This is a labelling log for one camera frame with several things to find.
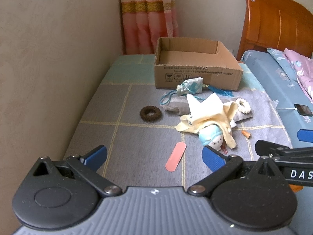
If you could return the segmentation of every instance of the doll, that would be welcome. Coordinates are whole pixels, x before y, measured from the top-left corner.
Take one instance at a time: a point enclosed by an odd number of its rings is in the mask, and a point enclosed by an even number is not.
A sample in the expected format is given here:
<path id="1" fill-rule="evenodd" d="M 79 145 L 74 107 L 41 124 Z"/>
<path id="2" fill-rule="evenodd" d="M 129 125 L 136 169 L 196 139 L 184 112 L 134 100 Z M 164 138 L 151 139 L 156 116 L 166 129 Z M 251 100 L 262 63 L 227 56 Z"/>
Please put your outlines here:
<path id="1" fill-rule="evenodd" d="M 223 144 L 223 133 L 217 125 L 209 125 L 199 131 L 199 139 L 203 146 L 210 146 L 215 150 L 221 150 Z"/>

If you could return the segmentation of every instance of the gray bed sheet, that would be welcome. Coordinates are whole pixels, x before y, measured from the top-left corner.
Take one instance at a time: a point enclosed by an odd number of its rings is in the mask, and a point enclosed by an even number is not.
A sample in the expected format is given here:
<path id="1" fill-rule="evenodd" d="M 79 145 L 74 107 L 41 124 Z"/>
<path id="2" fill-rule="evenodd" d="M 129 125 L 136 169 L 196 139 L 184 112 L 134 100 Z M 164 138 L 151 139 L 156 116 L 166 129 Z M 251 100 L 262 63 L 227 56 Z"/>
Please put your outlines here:
<path id="1" fill-rule="evenodd" d="M 198 182 L 211 173 L 203 163 L 198 136 L 179 133 L 174 127 L 180 117 L 164 112 L 161 120 L 148 123 L 141 120 L 142 107 L 159 106 L 163 89 L 156 89 L 153 77 L 154 56 L 122 56 L 110 68 L 85 110 L 71 140 L 66 156 L 85 154 L 103 144 L 108 149 L 106 163 L 98 173 L 124 190 L 127 186 L 183 186 Z M 253 117 L 238 123 L 233 129 L 237 143 L 228 154 L 245 160 L 257 160 L 255 143 L 259 139 L 291 146 L 288 134 L 264 92 L 246 65 L 244 76 L 234 96 L 246 99 Z M 211 91 L 200 96 L 208 97 Z M 241 131 L 251 132 L 246 139 Z M 165 169 L 176 143 L 187 148 L 174 172 Z"/>

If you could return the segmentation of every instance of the blue pillow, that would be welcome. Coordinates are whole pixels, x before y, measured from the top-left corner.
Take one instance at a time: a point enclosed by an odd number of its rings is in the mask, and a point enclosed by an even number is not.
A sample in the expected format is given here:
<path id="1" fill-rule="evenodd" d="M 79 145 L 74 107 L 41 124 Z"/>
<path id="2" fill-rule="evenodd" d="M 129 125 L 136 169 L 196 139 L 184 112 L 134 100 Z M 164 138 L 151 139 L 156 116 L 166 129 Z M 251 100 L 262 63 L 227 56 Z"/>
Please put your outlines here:
<path id="1" fill-rule="evenodd" d="M 274 48 L 267 48 L 268 53 L 278 62 L 284 72 L 287 74 L 291 81 L 297 82 L 297 73 L 294 68 L 292 68 L 289 61 L 284 57 L 284 53 L 280 50 Z"/>

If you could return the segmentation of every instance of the wooden headboard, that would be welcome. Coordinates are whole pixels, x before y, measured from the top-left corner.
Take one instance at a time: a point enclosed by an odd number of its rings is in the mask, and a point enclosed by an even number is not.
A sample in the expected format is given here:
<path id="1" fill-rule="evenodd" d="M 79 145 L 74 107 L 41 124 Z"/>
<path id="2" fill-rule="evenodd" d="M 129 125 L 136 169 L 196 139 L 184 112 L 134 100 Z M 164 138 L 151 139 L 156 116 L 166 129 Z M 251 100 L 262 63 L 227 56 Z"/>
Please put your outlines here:
<path id="1" fill-rule="evenodd" d="M 247 8 L 237 60 L 246 50 L 292 49 L 311 57 L 313 15 L 293 0 L 246 0 Z"/>

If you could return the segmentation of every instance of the tassel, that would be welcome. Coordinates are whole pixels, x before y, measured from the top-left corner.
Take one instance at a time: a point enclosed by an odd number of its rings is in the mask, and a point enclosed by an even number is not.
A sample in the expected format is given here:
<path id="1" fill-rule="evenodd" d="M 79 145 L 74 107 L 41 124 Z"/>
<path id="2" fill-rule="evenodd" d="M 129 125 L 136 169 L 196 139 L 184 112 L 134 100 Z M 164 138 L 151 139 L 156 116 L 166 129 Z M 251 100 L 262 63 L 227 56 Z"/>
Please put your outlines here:
<path id="1" fill-rule="evenodd" d="M 207 87 L 209 90 L 211 90 L 212 92 L 214 92 L 218 95 L 234 97 L 233 92 L 230 90 L 222 90 L 222 89 L 216 88 L 214 86 L 207 86 Z"/>
<path id="2" fill-rule="evenodd" d="M 170 92 L 168 92 L 166 95 L 162 96 L 161 97 L 161 100 L 160 100 L 160 105 L 165 105 L 165 104 L 168 104 L 170 101 L 171 101 L 171 98 L 172 98 L 172 95 L 176 94 L 177 91 L 176 90 L 172 90 Z"/>

